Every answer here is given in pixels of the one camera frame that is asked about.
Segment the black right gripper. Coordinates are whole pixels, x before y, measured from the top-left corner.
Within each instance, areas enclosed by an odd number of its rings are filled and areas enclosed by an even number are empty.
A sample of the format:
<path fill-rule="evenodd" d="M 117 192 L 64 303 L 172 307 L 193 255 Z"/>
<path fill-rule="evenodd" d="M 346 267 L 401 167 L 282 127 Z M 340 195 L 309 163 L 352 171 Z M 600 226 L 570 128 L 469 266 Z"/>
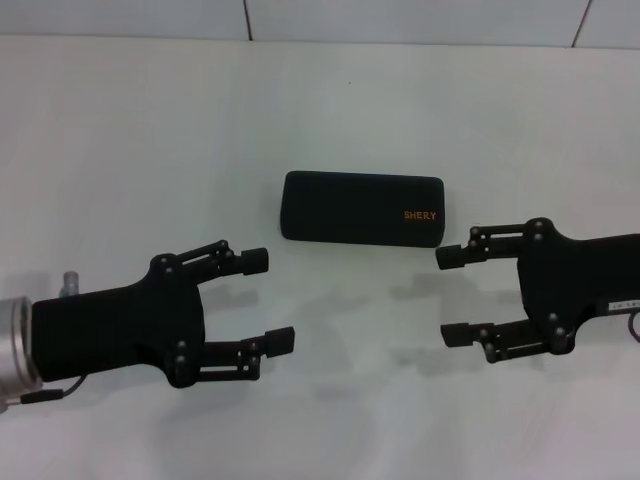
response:
<path fill-rule="evenodd" d="M 466 245 L 441 246 L 435 255 L 440 270 L 518 257 L 528 319 L 440 327 L 447 347 L 478 343 L 488 363 L 568 354 L 586 321 L 639 312 L 638 234 L 576 240 L 551 220 L 535 218 L 525 225 L 471 227 Z"/>

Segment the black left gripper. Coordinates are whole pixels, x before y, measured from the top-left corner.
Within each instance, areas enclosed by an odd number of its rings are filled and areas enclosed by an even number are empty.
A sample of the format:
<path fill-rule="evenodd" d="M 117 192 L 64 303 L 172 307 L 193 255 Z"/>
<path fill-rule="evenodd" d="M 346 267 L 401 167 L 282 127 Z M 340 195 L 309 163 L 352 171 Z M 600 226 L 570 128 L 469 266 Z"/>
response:
<path fill-rule="evenodd" d="M 197 284 L 269 270 L 266 248 L 236 254 L 219 240 L 152 259 L 147 274 L 121 288 L 39 301 L 32 308 L 32 354 L 46 382 L 134 366 L 160 369 L 175 388 L 194 385 L 204 343 Z"/>

